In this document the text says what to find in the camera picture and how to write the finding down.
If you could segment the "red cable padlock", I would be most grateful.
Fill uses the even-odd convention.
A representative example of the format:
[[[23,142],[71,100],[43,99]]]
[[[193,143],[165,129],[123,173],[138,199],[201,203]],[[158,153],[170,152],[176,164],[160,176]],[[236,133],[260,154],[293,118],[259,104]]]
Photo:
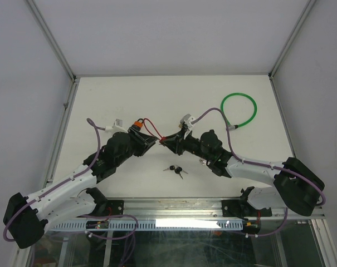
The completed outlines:
[[[162,145],[163,135],[158,131],[155,124],[150,119],[143,118],[143,125],[150,135],[159,139],[159,144]]]

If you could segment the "silver key pair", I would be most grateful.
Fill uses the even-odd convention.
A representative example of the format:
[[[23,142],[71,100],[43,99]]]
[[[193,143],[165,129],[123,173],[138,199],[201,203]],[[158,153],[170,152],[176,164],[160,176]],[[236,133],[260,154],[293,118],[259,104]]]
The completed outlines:
[[[202,165],[206,165],[206,164],[207,164],[207,161],[204,160],[204,159],[199,159],[199,162],[200,162]]]

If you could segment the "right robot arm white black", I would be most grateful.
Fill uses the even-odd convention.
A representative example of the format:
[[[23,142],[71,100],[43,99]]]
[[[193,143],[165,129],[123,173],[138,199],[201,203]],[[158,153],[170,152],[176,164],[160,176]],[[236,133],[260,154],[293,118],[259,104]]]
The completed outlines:
[[[198,156],[217,176],[266,184],[264,188],[252,187],[243,192],[239,208],[245,215],[252,215],[260,209],[286,207],[301,216],[310,216],[325,186],[295,157],[282,162],[237,159],[232,152],[223,148],[222,141],[213,130],[203,133],[198,139],[181,130],[163,137],[160,144],[176,155],[189,152]]]

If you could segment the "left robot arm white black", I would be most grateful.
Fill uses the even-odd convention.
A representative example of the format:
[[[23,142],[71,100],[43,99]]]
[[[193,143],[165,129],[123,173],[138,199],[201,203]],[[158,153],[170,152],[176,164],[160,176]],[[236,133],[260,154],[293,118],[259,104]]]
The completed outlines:
[[[14,194],[4,214],[3,238],[25,249],[68,219],[104,214],[106,197],[96,185],[114,174],[128,158],[143,156],[156,141],[157,137],[132,125],[125,132],[114,133],[105,145],[99,144],[96,152],[58,182],[27,196]]]

